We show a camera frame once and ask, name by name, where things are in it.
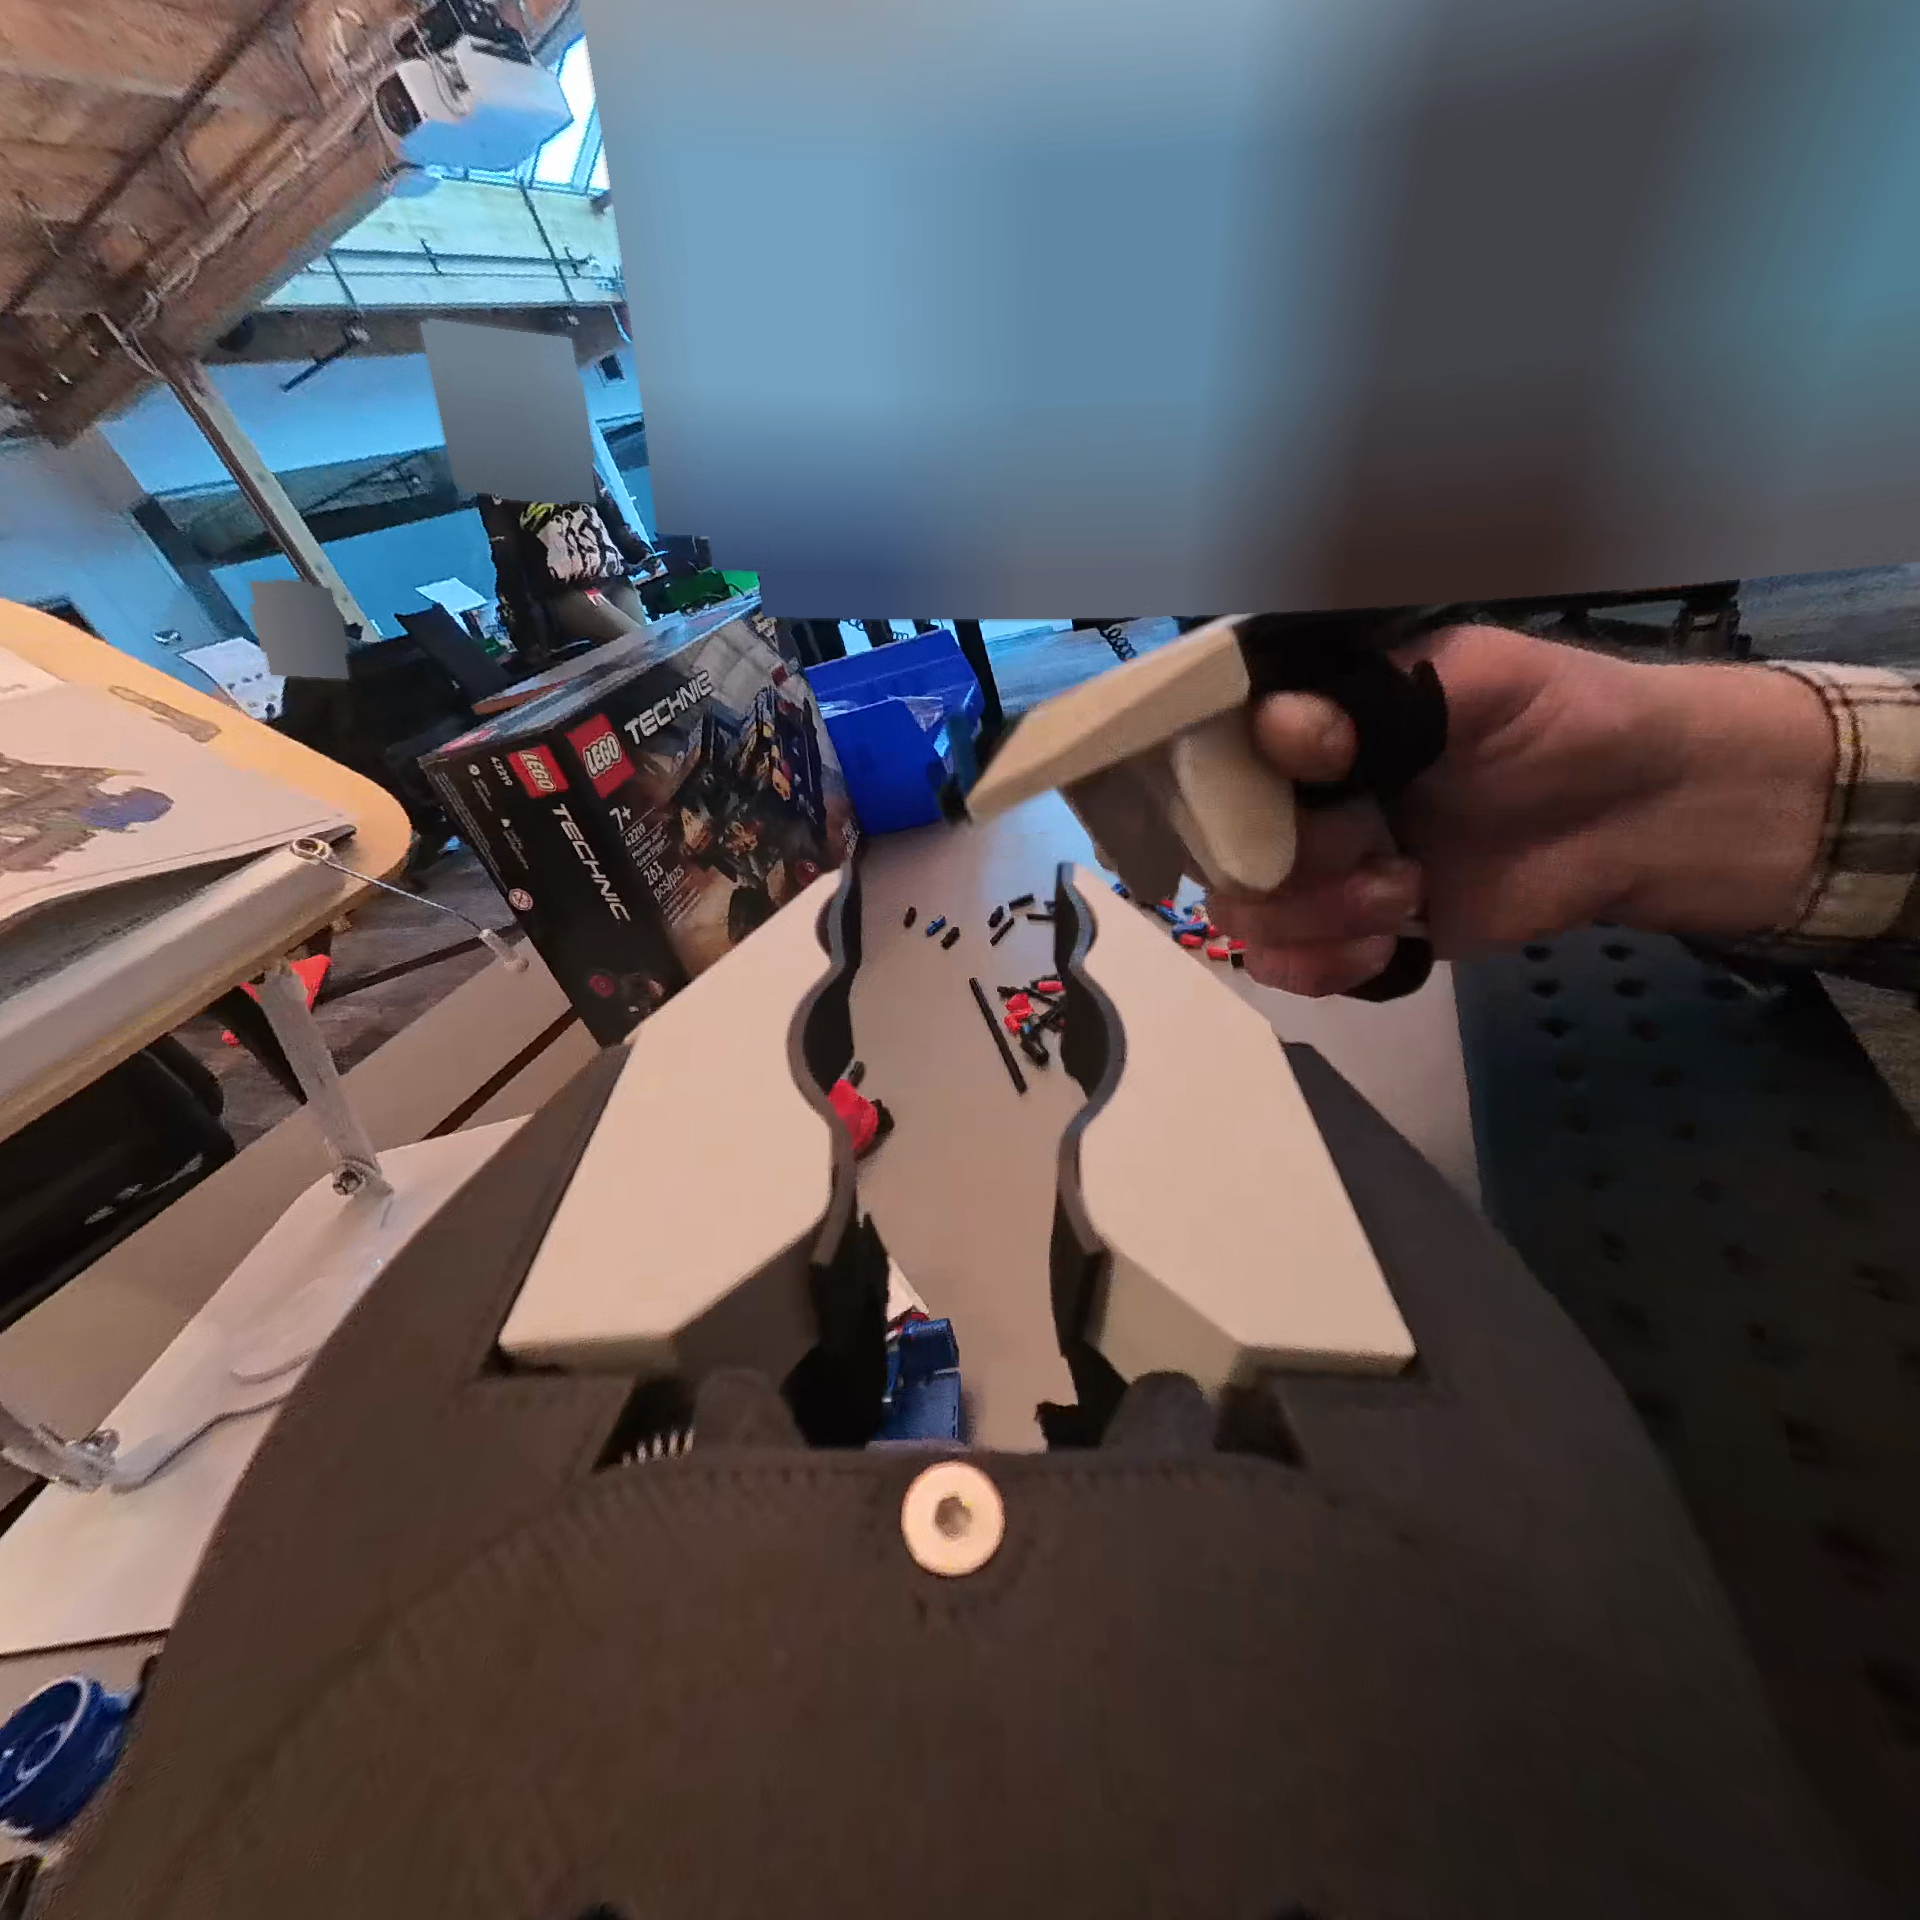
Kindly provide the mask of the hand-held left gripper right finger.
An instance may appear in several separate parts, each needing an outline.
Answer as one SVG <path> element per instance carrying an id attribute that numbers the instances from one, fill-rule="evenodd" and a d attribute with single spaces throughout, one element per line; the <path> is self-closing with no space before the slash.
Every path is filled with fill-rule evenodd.
<path id="1" fill-rule="evenodd" d="M 1057 1319 L 1115 1376 L 1400 1376 L 1412 1333 L 1276 1029 L 1092 868 L 1059 868 Z"/>

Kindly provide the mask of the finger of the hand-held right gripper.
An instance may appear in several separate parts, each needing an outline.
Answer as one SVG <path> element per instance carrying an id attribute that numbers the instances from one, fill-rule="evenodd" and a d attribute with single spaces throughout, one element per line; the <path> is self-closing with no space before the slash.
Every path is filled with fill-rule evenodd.
<path id="1" fill-rule="evenodd" d="M 988 822 L 1047 793 L 1075 817 L 1200 824 L 1257 821 L 1257 757 L 1244 712 L 1254 671 L 1244 615 L 1223 615 L 1030 708 L 947 812 Z"/>

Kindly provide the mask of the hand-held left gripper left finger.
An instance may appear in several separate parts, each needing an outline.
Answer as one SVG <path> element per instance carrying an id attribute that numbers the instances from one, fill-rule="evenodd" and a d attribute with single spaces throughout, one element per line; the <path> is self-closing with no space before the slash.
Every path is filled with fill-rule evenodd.
<path id="1" fill-rule="evenodd" d="M 854 1062 L 856 862 L 628 1042 L 499 1333 L 576 1374 L 883 1367 L 889 1260 L 833 1088 Z"/>

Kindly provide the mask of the person's right forearm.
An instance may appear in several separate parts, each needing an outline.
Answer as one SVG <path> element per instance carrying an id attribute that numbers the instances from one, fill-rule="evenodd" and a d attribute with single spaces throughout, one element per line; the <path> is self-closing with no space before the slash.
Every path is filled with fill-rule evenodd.
<path id="1" fill-rule="evenodd" d="M 1918 991 L 1918 676 L 1874 665 L 1769 660 L 1832 721 L 1834 784 L 1799 916 L 1742 942 L 1752 961 Z"/>

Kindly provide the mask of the grey desk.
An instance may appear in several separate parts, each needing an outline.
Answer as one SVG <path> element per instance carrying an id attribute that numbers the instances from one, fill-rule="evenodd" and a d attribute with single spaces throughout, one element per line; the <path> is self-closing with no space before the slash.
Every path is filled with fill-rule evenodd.
<path id="1" fill-rule="evenodd" d="M 1035 1406 L 1067 1391 L 1044 1282 L 1059 1141 L 1081 1095 L 1059 1066 L 1018 1095 L 966 978 L 994 984 L 1044 965 L 1044 926 L 1025 922 L 988 946 L 982 920 L 1009 896 L 1042 894 L 1062 862 L 1087 857 L 1067 807 L 1041 800 L 982 826 L 872 839 L 859 864 L 856 1055 L 896 1112 L 891 1141 L 859 1175 L 863 1205 L 908 1280 L 955 1317 L 974 1428 L 992 1448 L 1035 1447 Z M 900 926 L 908 904 L 919 908 L 913 927 Z M 927 937 L 936 916 L 963 930 L 948 951 L 944 933 Z M 1459 1193 L 1481 1200 L 1448 966 L 1415 997 L 1369 1006 L 1296 998 L 1249 972 L 1194 961 L 1286 1039 L 1320 1048 Z M 377 1146 L 415 1145 L 536 1112 L 593 1053 L 540 961 L 491 965 L 352 1066 L 346 1090 Z M 250 1145 L 4 1333 L 7 1402 L 66 1433 L 105 1424 L 324 1170 L 305 1112 Z"/>

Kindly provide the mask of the person's right hand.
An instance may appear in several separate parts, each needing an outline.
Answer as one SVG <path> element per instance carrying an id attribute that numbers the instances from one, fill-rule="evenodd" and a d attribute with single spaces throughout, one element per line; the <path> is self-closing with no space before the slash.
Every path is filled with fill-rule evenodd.
<path id="1" fill-rule="evenodd" d="M 1440 678 L 1448 749 L 1392 807 L 1303 814 L 1278 892 L 1210 896 L 1256 981 L 1353 991 L 1412 920 L 1454 960 L 1590 922 L 1738 942 L 1799 918 L 1838 758 L 1809 684 L 1492 626 L 1398 660 Z"/>

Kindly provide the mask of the partly built toy truck chassis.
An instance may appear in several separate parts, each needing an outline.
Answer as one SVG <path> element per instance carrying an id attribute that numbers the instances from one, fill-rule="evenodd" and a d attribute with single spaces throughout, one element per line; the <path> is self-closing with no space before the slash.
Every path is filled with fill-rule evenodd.
<path id="1" fill-rule="evenodd" d="M 884 1342 L 879 1448 L 960 1448 L 970 1438 L 963 1358 L 953 1320 L 904 1311 Z"/>

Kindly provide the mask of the toy truck set box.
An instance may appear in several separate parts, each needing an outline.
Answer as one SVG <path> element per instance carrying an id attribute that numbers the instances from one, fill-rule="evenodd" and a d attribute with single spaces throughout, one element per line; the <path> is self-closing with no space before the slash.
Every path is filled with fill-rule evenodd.
<path id="1" fill-rule="evenodd" d="M 599 1045 L 859 840 L 824 708 L 753 594 L 603 648 L 422 768 Z"/>

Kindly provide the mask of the orange plastic object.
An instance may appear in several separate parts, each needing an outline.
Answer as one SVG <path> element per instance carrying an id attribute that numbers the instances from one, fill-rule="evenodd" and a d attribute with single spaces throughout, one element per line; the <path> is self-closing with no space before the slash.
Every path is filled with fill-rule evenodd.
<path id="1" fill-rule="evenodd" d="M 332 954 L 328 951 L 316 951 L 290 957 L 286 966 L 294 972 L 300 994 L 305 997 L 305 1008 L 312 1014 L 328 974 L 332 972 Z M 268 1048 L 279 1045 L 279 1030 L 258 997 L 262 978 L 264 975 L 242 981 L 230 994 L 215 998 L 209 1008 L 209 1017 L 215 1017 L 223 1024 L 223 1037 L 230 1046 L 248 1048 L 264 1061 Z"/>

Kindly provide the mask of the white instruction stand base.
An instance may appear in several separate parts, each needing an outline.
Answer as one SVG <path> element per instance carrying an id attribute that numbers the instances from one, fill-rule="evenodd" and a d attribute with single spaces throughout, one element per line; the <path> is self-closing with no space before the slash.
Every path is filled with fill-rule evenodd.
<path id="1" fill-rule="evenodd" d="M 4 1526 L 7 1685 L 31 1663 L 98 1670 L 110 1647 L 159 1642 L 273 1412 L 368 1286 L 519 1127 L 377 1146 L 289 965 L 400 873 L 415 832 L 380 784 L 204 692 L 172 684 L 54 615 L 4 602 L 4 648 L 59 680 L 131 687 L 215 729 L 209 751 L 352 821 L 346 853 L 279 849 L 153 922 L 92 946 L 4 1000 L 4 1135 L 167 1037 L 230 988 L 264 975 L 262 1012 L 305 1092 L 324 1170 L 300 1193 L 210 1181 L 204 1216 L 137 1231 L 137 1274 L 187 1288 L 182 1330 L 96 1261 L 4 1333 L 25 1359 L 31 1416 L 4 1410 L 7 1473 L 33 1482 Z"/>

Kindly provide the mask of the instruction booklet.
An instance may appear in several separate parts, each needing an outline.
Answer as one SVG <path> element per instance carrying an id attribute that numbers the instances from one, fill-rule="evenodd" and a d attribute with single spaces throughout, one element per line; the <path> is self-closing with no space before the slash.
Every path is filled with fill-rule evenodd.
<path id="1" fill-rule="evenodd" d="M 3 665 L 4 1105 L 262 957 L 324 898 L 352 817 L 215 749 L 219 724 Z"/>

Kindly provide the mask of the white paper sheet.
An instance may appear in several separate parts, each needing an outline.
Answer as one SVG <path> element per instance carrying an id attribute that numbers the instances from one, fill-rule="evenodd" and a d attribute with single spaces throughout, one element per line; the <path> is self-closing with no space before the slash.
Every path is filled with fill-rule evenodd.
<path id="1" fill-rule="evenodd" d="M 254 719 L 276 721 L 281 718 L 284 676 L 273 671 L 273 663 L 254 640 L 217 640 L 183 648 L 177 658 Z"/>

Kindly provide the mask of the blue wheel hub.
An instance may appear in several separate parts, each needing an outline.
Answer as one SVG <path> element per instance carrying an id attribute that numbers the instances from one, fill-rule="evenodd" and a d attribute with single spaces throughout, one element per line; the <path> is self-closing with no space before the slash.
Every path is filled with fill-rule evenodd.
<path id="1" fill-rule="evenodd" d="M 137 1693 L 87 1673 L 33 1693 L 3 1722 L 3 1833 L 62 1836 L 105 1784 L 128 1740 Z"/>

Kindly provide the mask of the white ceiling projector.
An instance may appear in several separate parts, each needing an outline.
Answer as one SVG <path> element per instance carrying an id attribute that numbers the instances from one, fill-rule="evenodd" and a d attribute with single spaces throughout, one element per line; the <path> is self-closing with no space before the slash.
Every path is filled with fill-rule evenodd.
<path id="1" fill-rule="evenodd" d="M 395 61 L 376 119 L 408 165 L 511 173 L 571 126 L 571 108 L 540 61 L 459 31 Z"/>

